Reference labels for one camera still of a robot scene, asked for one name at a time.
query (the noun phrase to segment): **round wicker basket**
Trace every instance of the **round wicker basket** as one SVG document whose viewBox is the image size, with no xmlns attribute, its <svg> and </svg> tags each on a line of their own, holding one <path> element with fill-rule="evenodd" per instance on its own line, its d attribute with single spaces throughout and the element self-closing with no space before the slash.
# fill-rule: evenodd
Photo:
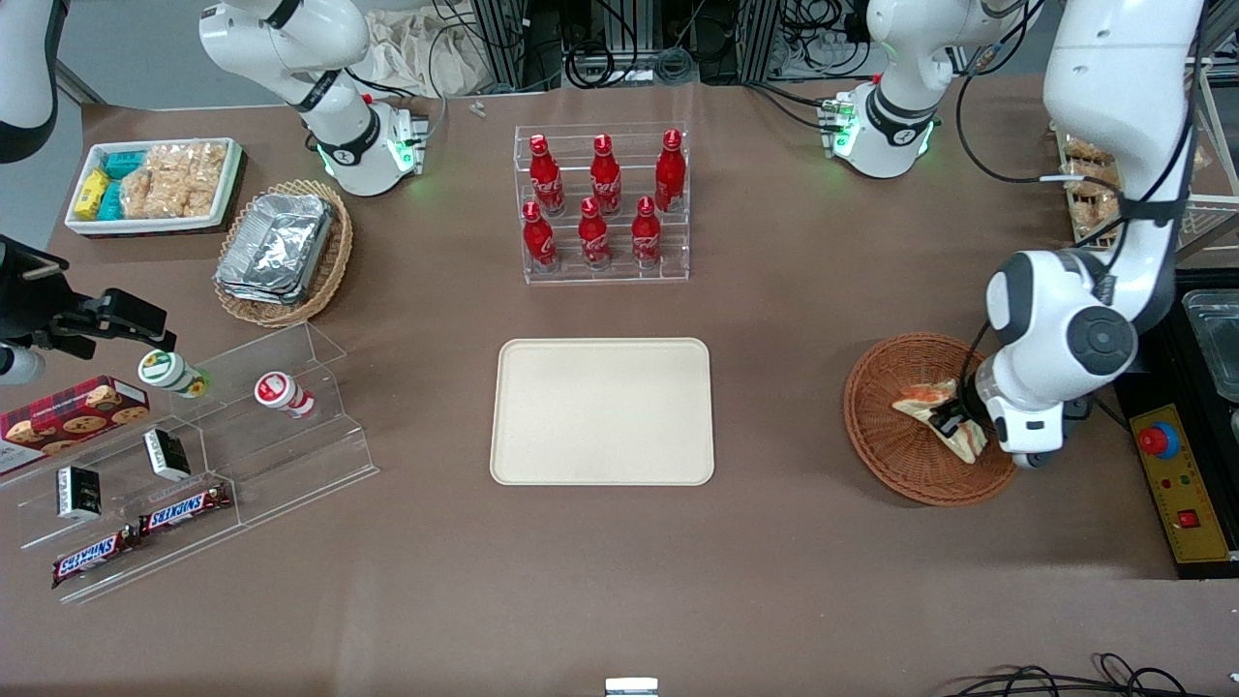
<svg viewBox="0 0 1239 697">
<path fill-rule="evenodd" d="M 1015 477 L 1011 456 L 992 438 L 969 465 L 928 426 L 891 409 L 903 387 L 959 380 L 966 354 L 965 343 L 940 333 L 893 336 L 856 361 L 844 389 L 844 421 L 856 454 L 883 484 L 922 504 L 979 504 Z M 983 359 L 974 354 L 970 369 Z"/>
<path fill-rule="evenodd" d="M 313 279 L 310 281 L 310 293 L 302 302 L 297 305 L 276 305 L 273 302 L 242 300 L 228 295 L 219 287 L 219 284 L 216 284 L 216 295 L 229 314 L 260 326 L 278 328 L 309 319 L 321 312 L 327 306 L 327 302 L 331 301 L 331 297 L 339 287 L 339 281 L 344 277 L 348 254 L 353 250 L 353 223 L 348 218 L 348 210 L 344 209 L 344 202 L 341 201 L 339 194 L 332 191 L 331 187 L 317 181 L 296 180 L 276 183 L 264 193 L 291 193 L 294 196 L 312 193 L 330 201 L 332 208 L 335 208 L 335 217 L 327 232 L 330 236 L 326 244 L 323 244 L 322 254 L 318 256 L 318 267 L 315 269 Z M 228 236 L 224 238 L 223 246 L 219 250 L 221 259 L 228 253 L 233 239 L 237 238 L 237 228 L 240 227 L 240 220 L 245 217 L 245 213 L 254 206 L 254 201 L 258 201 L 258 196 L 250 199 L 240 213 L 233 218 L 233 223 L 228 228 Z"/>
</svg>

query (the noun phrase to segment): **red cookie box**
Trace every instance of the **red cookie box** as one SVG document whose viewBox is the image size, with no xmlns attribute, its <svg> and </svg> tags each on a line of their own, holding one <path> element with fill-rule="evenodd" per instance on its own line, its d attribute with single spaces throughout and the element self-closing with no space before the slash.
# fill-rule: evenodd
<svg viewBox="0 0 1239 697">
<path fill-rule="evenodd" d="M 14 410 L 0 417 L 0 475 L 149 413 L 144 391 L 105 375 Z"/>
</svg>

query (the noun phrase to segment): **brown table surface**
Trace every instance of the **brown table surface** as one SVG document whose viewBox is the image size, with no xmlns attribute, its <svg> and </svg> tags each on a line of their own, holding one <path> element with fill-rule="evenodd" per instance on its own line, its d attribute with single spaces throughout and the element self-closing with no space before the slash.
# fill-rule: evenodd
<svg viewBox="0 0 1239 697">
<path fill-rule="evenodd" d="M 1036 78 L 975 85 L 969 132 L 992 166 L 1053 166 L 1040 92 Z M 1009 664 L 1094 675 L 1089 655 L 1106 650 L 1233 690 L 1239 587 L 1170 581 L 1114 423 L 1089 421 L 1052 467 L 963 510 L 890 493 L 844 433 L 852 363 L 906 331 L 970 337 L 997 264 L 1068 234 L 1058 188 L 987 178 L 952 128 L 908 175 L 867 180 L 740 88 L 483 102 L 484 120 L 452 103 L 424 176 L 346 197 L 357 245 L 317 323 L 349 353 L 341 390 L 383 473 L 84 607 L 47 591 L 52 560 L 19 552 L 0 494 L 0 692 L 597 695 L 605 677 L 653 675 L 669 696 L 916 696 Z M 88 144 L 235 137 L 250 156 L 242 201 L 325 178 L 291 109 L 84 118 Z M 663 119 L 691 123 L 693 279 L 527 287 L 513 128 Z M 203 360 L 263 333 L 216 301 L 219 241 L 57 229 L 52 249 L 81 291 L 165 297 L 178 350 Z M 496 360 L 520 336 L 705 340 L 714 479 L 496 484 Z M 142 352 L 52 357 L 50 378 L 0 406 L 128 376 Z"/>
</svg>

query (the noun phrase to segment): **coca-cola bottle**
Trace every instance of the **coca-cola bottle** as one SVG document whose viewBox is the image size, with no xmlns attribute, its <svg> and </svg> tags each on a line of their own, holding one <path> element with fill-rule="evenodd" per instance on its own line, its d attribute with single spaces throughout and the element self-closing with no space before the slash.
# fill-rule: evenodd
<svg viewBox="0 0 1239 697">
<path fill-rule="evenodd" d="M 602 271 L 611 266 L 611 245 L 607 244 L 607 220 L 600 217 L 598 202 L 592 196 L 581 201 L 581 223 L 576 232 L 581 235 L 585 265 Z"/>
<path fill-rule="evenodd" d="M 558 215 L 564 212 L 564 177 L 559 172 L 559 162 L 551 156 L 546 145 L 546 136 L 530 135 L 529 151 L 534 155 L 533 162 L 529 163 L 534 196 L 548 215 Z"/>
<path fill-rule="evenodd" d="M 559 270 L 559 253 L 555 250 L 554 233 L 541 217 L 536 201 L 529 201 L 522 209 L 525 218 L 525 249 L 533 261 L 534 272 L 549 274 Z"/>
<path fill-rule="evenodd" d="M 611 136 L 607 134 L 593 137 L 593 163 L 590 165 L 590 180 L 593 182 L 593 197 L 598 199 L 598 210 L 603 215 L 620 212 L 620 162 L 611 154 Z"/>
<path fill-rule="evenodd" d="M 654 165 L 654 202 L 659 210 L 680 210 L 684 207 L 684 178 L 689 166 L 684 161 L 684 134 L 668 129 L 663 134 L 663 151 Z"/>
<path fill-rule="evenodd" d="M 632 255 L 637 266 L 643 270 L 658 267 L 662 258 L 658 243 L 663 235 L 663 225 L 654 217 L 654 199 L 642 196 L 637 199 L 637 217 L 632 220 Z"/>
</svg>

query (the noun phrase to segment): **cookie box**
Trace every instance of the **cookie box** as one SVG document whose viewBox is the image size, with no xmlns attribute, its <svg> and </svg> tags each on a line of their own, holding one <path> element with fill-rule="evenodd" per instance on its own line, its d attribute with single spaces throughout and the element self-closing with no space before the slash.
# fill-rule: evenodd
<svg viewBox="0 0 1239 697">
<path fill-rule="evenodd" d="M 136 422 L 146 394 L 102 375 L 0 417 L 0 475 Z"/>
<path fill-rule="evenodd" d="M 95 167 L 103 163 L 104 157 L 112 152 L 146 151 L 154 145 L 188 145 L 199 140 L 222 142 L 228 146 L 224 156 L 224 168 L 219 175 L 219 184 L 216 187 L 216 197 L 211 203 L 211 213 L 206 215 L 180 217 L 180 218 L 134 218 L 119 220 L 88 220 L 82 219 L 73 212 L 73 201 L 77 201 L 85 184 L 87 177 Z M 134 140 L 130 142 L 102 142 L 92 145 L 85 154 L 85 162 L 78 173 L 77 183 L 73 186 L 73 196 L 69 206 L 64 210 L 64 225 L 73 232 L 90 238 L 103 236 L 147 236 L 162 234 L 185 234 L 193 232 L 219 232 L 212 229 L 219 225 L 228 213 L 237 173 L 240 168 L 242 147 L 232 137 L 188 137 L 182 140 Z"/>
</svg>

